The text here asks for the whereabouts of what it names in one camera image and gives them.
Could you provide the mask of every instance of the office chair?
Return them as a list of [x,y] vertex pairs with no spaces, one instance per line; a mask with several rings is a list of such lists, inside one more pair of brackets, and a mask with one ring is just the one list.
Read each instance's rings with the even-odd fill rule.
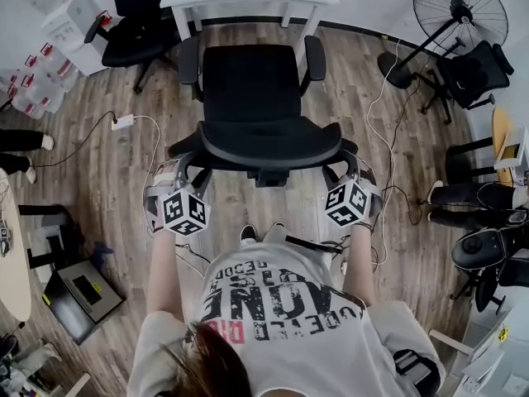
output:
[[92,24],[85,43],[96,34],[108,41],[102,64],[109,68],[141,65],[133,90],[141,93],[141,80],[156,59],[178,72],[178,66],[165,53],[179,42],[172,13],[160,9],[160,0],[115,0],[117,14],[123,19],[109,31],[102,27],[105,16]]
[[433,81],[421,74],[414,74],[415,78],[422,79],[435,91],[431,100],[421,108],[421,113],[426,114],[431,105],[440,99],[446,112],[446,124],[452,122],[448,107],[449,98],[453,98],[462,108],[469,110],[489,103],[495,104],[492,94],[478,103],[473,103],[483,93],[508,87],[510,85],[508,75],[514,73],[500,45],[491,46],[487,41],[481,41],[466,55],[447,59],[446,55],[459,45],[462,45],[461,41],[437,60],[437,68],[443,78],[443,84],[433,69],[428,70]]
[[490,228],[465,235],[454,245],[452,260],[469,279],[460,292],[450,298],[457,300],[465,292],[471,295],[475,287],[474,300],[478,311],[483,312],[492,301],[498,306],[496,313],[499,313],[505,298],[494,297],[498,283],[505,287],[529,287],[529,259],[515,256],[527,248],[525,227]]
[[338,178],[327,165],[344,160],[347,175],[357,171],[358,147],[341,137],[338,123],[321,128],[301,116],[301,97],[311,81],[322,81],[326,75],[320,40],[307,36],[305,47],[307,72],[301,85],[290,46],[207,48],[201,88],[198,38],[180,44],[180,81],[193,87],[193,96],[204,106],[204,121],[197,130],[169,148],[172,159],[187,158],[182,175],[187,165],[206,168],[210,174],[245,171],[257,187],[280,187],[290,170],[323,166],[329,188]]

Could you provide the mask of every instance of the shirt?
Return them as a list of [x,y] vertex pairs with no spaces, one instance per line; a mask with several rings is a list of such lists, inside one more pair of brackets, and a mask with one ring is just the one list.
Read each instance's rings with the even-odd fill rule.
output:
[[[256,243],[207,268],[193,321],[207,323],[238,353],[254,396],[285,389],[307,397],[419,396],[396,372],[393,354],[411,349],[444,370],[404,302],[365,307],[332,287],[321,254]],[[163,346],[185,337],[170,313],[144,321],[128,386],[130,397],[171,390],[175,365]]]

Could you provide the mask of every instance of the pedestal fan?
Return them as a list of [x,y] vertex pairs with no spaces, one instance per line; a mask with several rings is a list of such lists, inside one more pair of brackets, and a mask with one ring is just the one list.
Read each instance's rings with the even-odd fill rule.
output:
[[389,51],[378,58],[380,72],[398,88],[412,84],[406,65],[432,42],[445,49],[445,55],[464,55],[481,41],[502,45],[507,39],[507,14],[499,0],[413,0],[413,10],[429,38],[396,65]]

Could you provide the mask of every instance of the black pants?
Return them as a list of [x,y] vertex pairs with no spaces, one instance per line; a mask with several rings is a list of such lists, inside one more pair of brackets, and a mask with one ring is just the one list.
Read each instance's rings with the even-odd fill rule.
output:
[[[37,131],[0,129],[0,151],[29,151],[42,147],[44,134]],[[30,167],[27,157],[0,153],[0,168],[8,175]]]
[[431,193],[433,204],[469,203],[487,210],[473,212],[452,212],[436,208],[430,213],[430,220],[447,227],[474,230],[483,227],[505,227],[513,214],[513,187],[501,184],[455,184],[434,189]]

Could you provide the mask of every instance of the baseboard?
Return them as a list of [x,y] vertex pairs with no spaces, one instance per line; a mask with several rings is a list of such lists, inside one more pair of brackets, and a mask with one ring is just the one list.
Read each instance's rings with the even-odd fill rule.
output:
[[[228,23],[281,23],[282,17],[214,17],[211,19],[203,19],[202,24],[204,26],[210,26],[210,25],[225,25]],[[290,23],[295,24],[305,24],[307,23],[307,19],[304,19],[302,17],[291,17]],[[383,32],[377,32],[373,30],[369,30],[366,28],[360,28],[358,26],[352,26],[352,25],[346,25],[343,23],[336,23],[336,22],[328,22],[328,21],[321,21],[319,26],[324,26],[325,28],[334,28],[336,30],[342,30],[342,31],[349,31],[349,32],[356,32],[357,34],[364,34],[365,36],[374,36],[380,39],[392,41],[394,43],[398,42],[398,38],[394,36],[389,36],[387,34],[384,34]],[[195,25],[193,22],[189,23],[189,30],[195,32]],[[405,45],[406,47],[410,47],[412,49],[416,49],[418,45],[413,44],[409,41],[400,40],[401,45]],[[424,50],[424,53],[426,53],[429,56],[439,58],[441,57],[437,53],[434,53],[433,51]]]

